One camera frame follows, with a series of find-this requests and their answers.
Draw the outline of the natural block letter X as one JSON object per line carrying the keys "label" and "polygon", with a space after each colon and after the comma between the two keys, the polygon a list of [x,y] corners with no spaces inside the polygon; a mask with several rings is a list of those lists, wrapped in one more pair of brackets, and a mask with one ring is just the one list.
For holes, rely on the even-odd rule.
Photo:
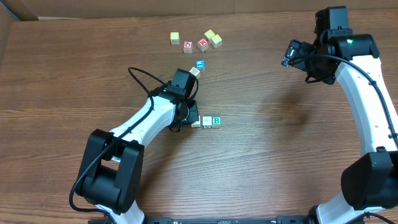
{"label": "natural block letter X", "polygon": [[200,128],[200,127],[201,127],[201,117],[200,117],[200,116],[198,117],[198,121],[194,121],[194,122],[191,124],[191,127],[192,127],[192,128]]}

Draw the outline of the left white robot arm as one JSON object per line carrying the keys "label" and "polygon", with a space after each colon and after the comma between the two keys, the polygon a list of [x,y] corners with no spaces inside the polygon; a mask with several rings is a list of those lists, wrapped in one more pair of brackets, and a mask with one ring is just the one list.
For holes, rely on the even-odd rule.
{"label": "left white robot arm", "polygon": [[94,130],[69,194],[71,208],[102,213],[101,223],[146,223],[136,202],[144,150],[164,128],[179,132],[200,120],[197,91],[197,75],[177,69],[171,81],[146,91],[145,105],[125,123],[110,131]]}

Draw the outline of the natural block swirl picture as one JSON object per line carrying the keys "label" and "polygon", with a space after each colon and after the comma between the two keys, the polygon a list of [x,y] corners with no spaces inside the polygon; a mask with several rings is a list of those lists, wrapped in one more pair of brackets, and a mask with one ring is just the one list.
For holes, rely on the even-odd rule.
{"label": "natural block swirl picture", "polygon": [[204,116],[202,118],[202,126],[203,126],[203,128],[211,128],[212,127],[212,117]]}

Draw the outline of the natural block letter W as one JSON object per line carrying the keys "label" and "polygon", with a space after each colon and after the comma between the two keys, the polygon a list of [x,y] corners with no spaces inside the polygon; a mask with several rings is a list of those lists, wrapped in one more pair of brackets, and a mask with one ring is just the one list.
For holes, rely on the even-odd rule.
{"label": "natural block letter W", "polygon": [[190,69],[190,73],[191,73],[192,75],[196,76],[197,78],[200,77],[200,71],[199,71],[199,69],[197,69],[196,67],[192,67],[192,68]]}

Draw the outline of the green block letter B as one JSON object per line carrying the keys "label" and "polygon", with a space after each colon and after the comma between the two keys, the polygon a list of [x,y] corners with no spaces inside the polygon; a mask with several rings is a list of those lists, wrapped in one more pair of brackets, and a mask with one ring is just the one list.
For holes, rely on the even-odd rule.
{"label": "green block letter B", "polygon": [[220,116],[213,116],[211,122],[212,122],[211,125],[212,128],[220,128],[222,125],[222,119]]}

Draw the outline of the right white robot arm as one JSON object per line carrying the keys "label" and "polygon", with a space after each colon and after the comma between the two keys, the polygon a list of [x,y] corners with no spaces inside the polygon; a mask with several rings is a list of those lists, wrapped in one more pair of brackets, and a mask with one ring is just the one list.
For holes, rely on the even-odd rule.
{"label": "right white robot arm", "polygon": [[307,83],[339,83],[354,116],[360,158],[341,175],[341,192],[310,209],[304,223],[362,223],[397,206],[397,113],[370,34],[354,34],[344,6],[315,15],[313,43],[291,41],[282,60]]}

